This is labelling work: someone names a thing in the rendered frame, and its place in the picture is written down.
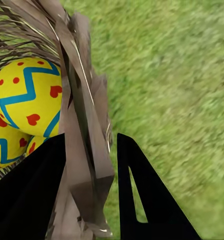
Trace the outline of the easter egg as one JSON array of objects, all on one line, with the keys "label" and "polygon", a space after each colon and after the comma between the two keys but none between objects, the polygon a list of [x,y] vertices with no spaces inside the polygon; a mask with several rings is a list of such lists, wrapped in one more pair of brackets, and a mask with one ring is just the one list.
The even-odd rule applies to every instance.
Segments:
[{"label": "easter egg", "polygon": [[39,57],[9,62],[0,71],[0,117],[37,137],[58,135],[62,99],[61,67]]},{"label": "easter egg", "polygon": [[33,151],[35,151],[39,146],[41,146],[49,138],[43,136],[31,136],[31,139],[28,143],[27,150],[24,153],[25,157],[28,157]]},{"label": "easter egg", "polygon": [[0,117],[0,170],[11,166],[24,155],[31,135],[19,131]]}]

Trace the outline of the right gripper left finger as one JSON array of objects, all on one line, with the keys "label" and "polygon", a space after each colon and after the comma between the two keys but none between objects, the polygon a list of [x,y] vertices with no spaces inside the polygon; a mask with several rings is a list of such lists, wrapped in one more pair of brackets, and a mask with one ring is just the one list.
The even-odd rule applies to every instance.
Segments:
[{"label": "right gripper left finger", "polygon": [[45,239],[65,163],[60,134],[0,179],[0,240]]}]

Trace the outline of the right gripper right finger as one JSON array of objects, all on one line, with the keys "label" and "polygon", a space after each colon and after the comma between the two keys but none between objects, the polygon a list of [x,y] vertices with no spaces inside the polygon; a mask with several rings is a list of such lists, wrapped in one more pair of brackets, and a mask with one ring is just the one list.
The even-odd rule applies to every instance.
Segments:
[{"label": "right gripper right finger", "polygon": [[[121,240],[201,240],[137,143],[122,133],[117,164]],[[137,221],[129,167],[148,223]]]}]

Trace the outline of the wicker basket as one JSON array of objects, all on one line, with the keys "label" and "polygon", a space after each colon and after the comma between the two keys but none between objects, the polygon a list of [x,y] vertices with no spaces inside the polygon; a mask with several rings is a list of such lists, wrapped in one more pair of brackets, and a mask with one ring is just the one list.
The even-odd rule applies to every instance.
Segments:
[{"label": "wicker basket", "polygon": [[[71,17],[59,0],[0,0],[0,8],[0,17],[9,17],[0,20],[0,36],[13,37],[0,39],[0,71],[25,57],[61,67],[58,135],[65,135],[66,163],[44,240],[113,237],[103,208],[115,176],[109,155],[114,136],[107,73],[97,76],[91,62],[90,18],[77,10]],[[5,43],[16,39],[28,41]],[[5,175],[0,170],[0,179]]]}]

